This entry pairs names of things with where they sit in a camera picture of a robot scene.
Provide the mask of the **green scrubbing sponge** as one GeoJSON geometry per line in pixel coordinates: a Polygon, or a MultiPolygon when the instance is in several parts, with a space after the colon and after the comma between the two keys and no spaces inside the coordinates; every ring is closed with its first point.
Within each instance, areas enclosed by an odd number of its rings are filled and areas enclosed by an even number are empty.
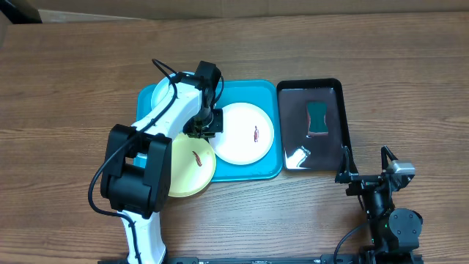
{"type": "Polygon", "coordinates": [[[327,104],[320,101],[310,101],[306,104],[306,111],[308,117],[308,136],[327,135],[327,104]]]}

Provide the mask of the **white plate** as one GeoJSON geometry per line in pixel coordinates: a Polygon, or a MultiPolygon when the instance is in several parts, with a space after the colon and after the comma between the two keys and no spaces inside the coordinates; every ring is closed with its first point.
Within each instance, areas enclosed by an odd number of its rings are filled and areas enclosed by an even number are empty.
{"type": "Polygon", "coordinates": [[[223,131],[209,140],[219,158],[234,165],[249,165],[270,151],[274,127],[265,111],[250,103],[232,103],[222,112],[223,131]]]}

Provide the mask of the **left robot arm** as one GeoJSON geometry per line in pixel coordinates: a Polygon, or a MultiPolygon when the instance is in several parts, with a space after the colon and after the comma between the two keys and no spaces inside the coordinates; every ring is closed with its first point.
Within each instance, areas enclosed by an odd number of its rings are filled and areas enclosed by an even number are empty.
{"type": "Polygon", "coordinates": [[[88,190],[91,208],[120,218],[129,254],[126,263],[167,263],[169,253],[160,234],[160,211],[169,196],[172,142],[179,133],[209,139],[223,130],[215,104],[221,94],[221,71],[201,61],[194,73],[177,72],[161,61],[164,74],[155,87],[150,112],[130,126],[115,125],[103,164],[88,190]]]}

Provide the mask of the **light blue plate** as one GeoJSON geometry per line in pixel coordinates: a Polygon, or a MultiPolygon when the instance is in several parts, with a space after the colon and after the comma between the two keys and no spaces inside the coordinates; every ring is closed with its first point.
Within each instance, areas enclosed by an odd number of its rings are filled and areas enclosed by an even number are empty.
{"type": "MultiPolygon", "coordinates": [[[[185,73],[186,75],[190,75],[190,76],[194,75],[193,72],[188,72],[188,71],[184,71],[183,73],[185,73]]],[[[169,74],[169,76],[174,77],[175,73],[169,74]]],[[[178,92],[180,91],[181,87],[189,87],[189,86],[190,86],[189,84],[185,84],[182,82],[176,83],[178,92]]],[[[169,80],[166,77],[162,79],[156,85],[156,87],[154,88],[152,92],[152,97],[150,100],[150,105],[151,105],[152,110],[166,97],[170,89],[172,89],[172,85],[169,83],[169,80]]]]}

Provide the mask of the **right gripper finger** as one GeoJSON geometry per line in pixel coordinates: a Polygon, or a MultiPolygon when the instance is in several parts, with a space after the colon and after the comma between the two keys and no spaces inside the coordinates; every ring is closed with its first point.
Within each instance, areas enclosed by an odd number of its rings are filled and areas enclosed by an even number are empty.
{"type": "Polygon", "coordinates": [[[336,183],[351,183],[358,177],[358,170],[353,160],[352,151],[347,145],[342,147],[342,157],[339,169],[336,173],[336,183]]]}
{"type": "Polygon", "coordinates": [[[380,154],[382,169],[387,169],[390,161],[397,160],[397,157],[391,152],[387,145],[381,147],[380,154]]]}

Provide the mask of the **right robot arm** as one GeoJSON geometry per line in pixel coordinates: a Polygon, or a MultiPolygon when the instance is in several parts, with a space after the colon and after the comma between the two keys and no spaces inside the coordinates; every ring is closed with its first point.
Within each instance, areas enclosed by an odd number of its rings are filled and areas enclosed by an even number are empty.
{"type": "Polygon", "coordinates": [[[399,160],[387,146],[381,155],[381,173],[360,175],[352,158],[352,151],[344,146],[341,165],[336,173],[337,183],[346,183],[346,195],[357,197],[366,221],[349,231],[337,244],[333,262],[348,260],[350,263],[422,263],[420,255],[413,254],[419,247],[419,235],[423,218],[414,210],[397,208],[392,194],[407,187],[416,175],[416,168],[409,161],[399,160]],[[362,246],[359,253],[341,257],[342,244],[357,231],[369,228],[372,245],[362,246]]]}

